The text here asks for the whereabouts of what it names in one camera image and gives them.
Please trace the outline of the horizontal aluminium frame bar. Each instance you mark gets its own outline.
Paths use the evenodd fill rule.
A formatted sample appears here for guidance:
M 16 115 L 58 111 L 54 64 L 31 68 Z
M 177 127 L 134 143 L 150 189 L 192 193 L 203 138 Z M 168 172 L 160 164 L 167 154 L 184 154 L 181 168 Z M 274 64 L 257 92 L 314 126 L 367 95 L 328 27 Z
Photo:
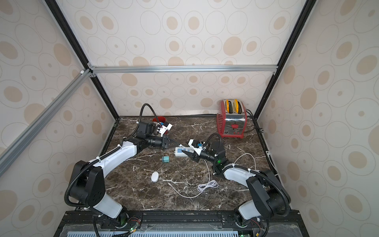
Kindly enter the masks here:
M 213 73 L 213 72 L 275 72 L 277 65 L 198 65 L 198 66 L 92 66 L 101 73 Z

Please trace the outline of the red chrome toaster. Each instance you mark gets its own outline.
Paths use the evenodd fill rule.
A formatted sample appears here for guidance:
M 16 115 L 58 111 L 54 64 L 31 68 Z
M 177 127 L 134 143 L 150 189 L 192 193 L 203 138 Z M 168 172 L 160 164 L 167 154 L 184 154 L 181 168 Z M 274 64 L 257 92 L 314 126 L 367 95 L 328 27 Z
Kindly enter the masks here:
M 247 127 L 247 112 L 242 101 L 224 99 L 218 101 L 217 131 L 221 137 L 243 138 Z

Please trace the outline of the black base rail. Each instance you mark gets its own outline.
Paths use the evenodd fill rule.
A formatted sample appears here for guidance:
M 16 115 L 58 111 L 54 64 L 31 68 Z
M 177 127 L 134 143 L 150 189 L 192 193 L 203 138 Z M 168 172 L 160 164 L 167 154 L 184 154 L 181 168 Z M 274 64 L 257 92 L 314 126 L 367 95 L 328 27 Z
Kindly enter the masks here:
M 298 211 L 266 221 L 253 218 L 236 223 L 233 211 L 129 211 L 127 223 L 113 221 L 89 211 L 68 211 L 56 237 L 307 237 Z

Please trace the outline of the diagonal aluminium frame bar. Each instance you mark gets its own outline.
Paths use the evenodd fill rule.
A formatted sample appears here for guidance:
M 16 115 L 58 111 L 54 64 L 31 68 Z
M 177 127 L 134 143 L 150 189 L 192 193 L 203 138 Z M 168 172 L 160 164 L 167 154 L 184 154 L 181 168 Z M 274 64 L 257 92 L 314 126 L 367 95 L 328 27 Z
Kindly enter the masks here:
M 80 73 L 58 96 L 37 116 L 37 118 L 6 148 L 1 155 L 1 175 L 3 175 L 40 131 L 58 113 L 75 91 L 89 78 L 90 69 Z

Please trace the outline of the teal USB wall charger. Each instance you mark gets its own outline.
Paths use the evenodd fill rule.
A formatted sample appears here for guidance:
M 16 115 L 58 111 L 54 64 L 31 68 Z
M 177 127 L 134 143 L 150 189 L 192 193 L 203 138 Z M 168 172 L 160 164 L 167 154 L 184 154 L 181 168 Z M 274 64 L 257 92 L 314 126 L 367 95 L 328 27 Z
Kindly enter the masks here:
M 161 161 L 162 161 L 163 163 L 169 163 L 169 162 L 170 162 L 170 158 L 169 158 L 169 156 L 163 156 L 163 157 L 161 158 Z

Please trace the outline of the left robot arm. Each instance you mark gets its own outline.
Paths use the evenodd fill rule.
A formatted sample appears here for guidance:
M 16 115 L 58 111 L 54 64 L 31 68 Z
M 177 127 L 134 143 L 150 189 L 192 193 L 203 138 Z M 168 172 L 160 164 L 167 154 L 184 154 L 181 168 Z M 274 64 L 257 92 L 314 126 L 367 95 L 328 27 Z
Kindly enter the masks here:
M 65 204 L 88 208 L 98 215 L 124 224 L 128 215 L 124 206 L 107 194 L 105 178 L 119 165 L 146 148 L 169 148 L 172 140 L 167 133 L 171 128 L 172 124 L 160 121 L 159 118 L 153 122 L 138 120 L 135 130 L 122 138 L 116 148 L 89 162 L 77 162 L 64 193 Z

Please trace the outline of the white earbud charging case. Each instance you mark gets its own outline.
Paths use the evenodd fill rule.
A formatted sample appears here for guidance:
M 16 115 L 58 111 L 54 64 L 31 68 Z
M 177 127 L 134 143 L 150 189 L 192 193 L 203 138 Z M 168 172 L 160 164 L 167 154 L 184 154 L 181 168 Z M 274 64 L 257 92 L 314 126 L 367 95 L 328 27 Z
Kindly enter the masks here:
M 151 175 L 151 181 L 156 183 L 158 180 L 159 180 L 159 173 L 155 171 Z

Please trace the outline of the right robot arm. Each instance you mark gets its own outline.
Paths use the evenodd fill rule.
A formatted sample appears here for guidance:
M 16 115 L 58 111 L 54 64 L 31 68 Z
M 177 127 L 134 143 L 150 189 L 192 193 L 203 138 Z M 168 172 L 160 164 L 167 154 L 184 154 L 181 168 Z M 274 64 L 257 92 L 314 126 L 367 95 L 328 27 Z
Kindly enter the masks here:
M 235 209 L 236 224 L 243 227 L 254 218 L 269 220 L 275 216 L 286 217 L 290 213 L 291 198 L 270 169 L 254 170 L 230 162 L 219 134 L 211 134 L 206 141 L 191 139 L 184 151 L 195 162 L 203 159 L 212 163 L 213 174 L 246 186 L 251 200 Z

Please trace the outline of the white power strip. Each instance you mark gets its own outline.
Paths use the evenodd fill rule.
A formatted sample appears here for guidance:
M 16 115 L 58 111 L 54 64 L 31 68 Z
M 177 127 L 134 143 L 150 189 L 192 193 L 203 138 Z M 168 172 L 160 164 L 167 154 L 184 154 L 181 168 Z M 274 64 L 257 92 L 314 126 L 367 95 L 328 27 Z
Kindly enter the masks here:
M 187 155 L 183 151 L 193 153 L 194 150 L 190 147 L 176 147 L 174 152 L 175 157 L 186 157 Z

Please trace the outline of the red metal cup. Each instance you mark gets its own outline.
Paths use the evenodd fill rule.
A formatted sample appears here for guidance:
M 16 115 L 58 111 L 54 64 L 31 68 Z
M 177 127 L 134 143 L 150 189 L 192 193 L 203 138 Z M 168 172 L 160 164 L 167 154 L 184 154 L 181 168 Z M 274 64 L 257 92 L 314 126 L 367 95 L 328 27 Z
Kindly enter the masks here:
M 166 117 L 158 116 L 156 118 L 153 118 L 154 123 L 164 124 L 167 122 Z

